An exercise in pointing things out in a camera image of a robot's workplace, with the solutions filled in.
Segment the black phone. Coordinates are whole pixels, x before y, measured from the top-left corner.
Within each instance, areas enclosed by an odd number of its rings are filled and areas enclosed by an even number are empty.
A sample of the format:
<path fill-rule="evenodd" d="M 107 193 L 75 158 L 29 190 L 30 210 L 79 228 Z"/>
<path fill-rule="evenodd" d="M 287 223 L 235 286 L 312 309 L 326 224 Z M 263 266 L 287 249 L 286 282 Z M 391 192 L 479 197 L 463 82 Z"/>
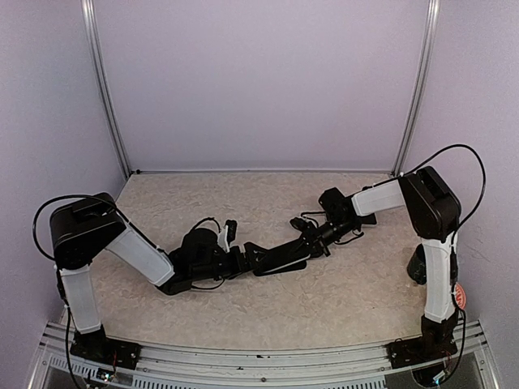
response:
<path fill-rule="evenodd" d="M 362 217 L 362 223 L 363 224 L 369 224 L 369 225 L 376 225 L 377 224 L 377 219 L 376 219 L 375 214 L 370 214 L 368 216 L 363 216 Z"/>
<path fill-rule="evenodd" d="M 307 261 L 309 258 L 309 254 L 302 247 L 302 239 L 299 238 L 269 249 L 266 258 L 267 269 L 260 271 L 268 271 L 277 267 L 284 267 L 297 261 Z"/>

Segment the dark phone case underneath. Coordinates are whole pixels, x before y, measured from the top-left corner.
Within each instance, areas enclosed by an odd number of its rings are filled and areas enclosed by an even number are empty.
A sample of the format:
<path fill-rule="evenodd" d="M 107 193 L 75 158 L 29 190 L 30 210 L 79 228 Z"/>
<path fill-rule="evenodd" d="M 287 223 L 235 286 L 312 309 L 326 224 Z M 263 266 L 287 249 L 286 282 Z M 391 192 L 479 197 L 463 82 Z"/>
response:
<path fill-rule="evenodd" d="M 254 270 L 253 275 L 257 276 L 257 277 L 272 276 L 272 275 L 285 273 L 285 272 L 304 270 L 306 267 L 307 267 L 307 261 L 302 260 L 302 261 L 297 261 L 295 263 L 291 263 L 290 265 L 287 265 L 284 267 L 277 267 L 275 269 L 271 269 L 268 271 Z"/>

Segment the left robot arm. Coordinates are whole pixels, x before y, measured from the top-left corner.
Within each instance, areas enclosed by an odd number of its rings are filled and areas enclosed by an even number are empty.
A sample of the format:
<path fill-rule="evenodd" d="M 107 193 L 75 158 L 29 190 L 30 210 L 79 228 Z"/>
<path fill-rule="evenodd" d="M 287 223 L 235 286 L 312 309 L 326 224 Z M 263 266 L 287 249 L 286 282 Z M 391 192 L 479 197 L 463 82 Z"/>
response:
<path fill-rule="evenodd" d="M 75 325 L 75 340 L 98 361 L 114 351 L 105 335 L 90 275 L 91 265 L 106 250 L 140 273 L 167 296 L 199 289 L 200 281 L 227 280 L 255 271 L 257 254 L 249 247 L 232 246 L 234 227 L 229 221 L 214 233 L 196 224 L 181 246 L 168 253 L 153 243 L 117 207 L 111 195 L 68 194 L 43 203 L 59 206 L 49 217 L 53 261 L 68 318 Z"/>

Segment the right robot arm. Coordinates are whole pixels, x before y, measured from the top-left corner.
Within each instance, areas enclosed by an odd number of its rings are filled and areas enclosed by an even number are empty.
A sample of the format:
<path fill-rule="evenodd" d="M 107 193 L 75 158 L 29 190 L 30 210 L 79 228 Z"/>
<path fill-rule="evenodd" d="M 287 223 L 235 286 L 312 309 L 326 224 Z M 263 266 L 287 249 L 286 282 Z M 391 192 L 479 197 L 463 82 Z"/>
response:
<path fill-rule="evenodd" d="M 389 178 L 344 196 L 337 188 L 326 190 L 319 202 L 327 217 L 320 227 L 303 220 L 302 241 L 317 254 L 340 243 L 347 233 L 360 231 L 378 212 L 403 207 L 421 242 L 416 253 L 425 261 L 427 300 L 422 335 L 414 351 L 431 360 L 450 340 L 461 307 L 453 295 L 458 277 L 457 235 L 469 219 L 461 203 L 429 160 L 397 177 Z"/>

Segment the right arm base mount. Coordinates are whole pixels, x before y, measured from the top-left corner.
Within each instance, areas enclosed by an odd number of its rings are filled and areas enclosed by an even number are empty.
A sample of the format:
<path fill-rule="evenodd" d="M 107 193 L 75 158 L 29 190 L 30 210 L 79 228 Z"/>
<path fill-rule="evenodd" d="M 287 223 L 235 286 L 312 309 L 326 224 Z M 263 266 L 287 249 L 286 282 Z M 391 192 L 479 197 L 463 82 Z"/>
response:
<path fill-rule="evenodd" d="M 425 320 L 421 335 L 407 340 L 394 340 L 386 345 L 393 369 L 439 360 L 457 353 L 453 328 L 447 323 Z"/>

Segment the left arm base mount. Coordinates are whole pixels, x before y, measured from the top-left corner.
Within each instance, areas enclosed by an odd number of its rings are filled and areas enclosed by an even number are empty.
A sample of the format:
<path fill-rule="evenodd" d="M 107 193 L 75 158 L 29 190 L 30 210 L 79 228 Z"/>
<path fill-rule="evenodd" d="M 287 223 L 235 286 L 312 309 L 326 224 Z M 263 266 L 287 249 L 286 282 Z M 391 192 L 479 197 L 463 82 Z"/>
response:
<path fill-rule="evenodd" d="M 74 357 L 128 370 L 136 369 L 140 351 L 140 344 L 109 338 L 103 326 L 89 333 L 75 330 L 70 347 Z"/>

